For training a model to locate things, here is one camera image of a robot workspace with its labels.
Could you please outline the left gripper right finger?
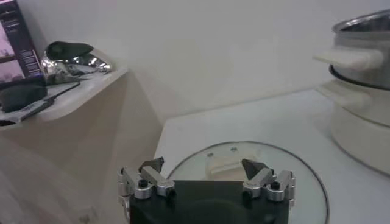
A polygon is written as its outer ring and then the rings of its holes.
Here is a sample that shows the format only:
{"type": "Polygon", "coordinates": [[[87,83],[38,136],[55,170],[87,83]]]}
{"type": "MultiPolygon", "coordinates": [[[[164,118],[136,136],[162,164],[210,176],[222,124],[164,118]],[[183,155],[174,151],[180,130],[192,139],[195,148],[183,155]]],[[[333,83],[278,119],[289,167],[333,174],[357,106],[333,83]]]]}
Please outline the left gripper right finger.
{"type": "Polygon", "coordinates": [[[241,160],[247,181],[243,182],[243,199],[252,201],[263,194],[269,201],[295,201],[296,178],[291,171],[275,174],[265,163],[241,160]]]}

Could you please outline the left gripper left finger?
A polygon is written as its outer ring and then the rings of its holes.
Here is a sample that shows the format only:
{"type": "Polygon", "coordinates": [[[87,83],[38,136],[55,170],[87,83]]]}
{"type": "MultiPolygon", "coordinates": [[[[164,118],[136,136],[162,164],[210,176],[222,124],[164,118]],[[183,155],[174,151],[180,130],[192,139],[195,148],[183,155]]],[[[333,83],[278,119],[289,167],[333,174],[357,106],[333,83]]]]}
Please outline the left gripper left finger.
{"type": "Polygon", "coordinates": [[[135,197],[147,200],[155,193],[170,200],[176,196],[175,182],[164,178],[160,172],[163,157],[145,161],[138,169],[122,167],[118,172],[118,193],[122,198],[135,197]]]}

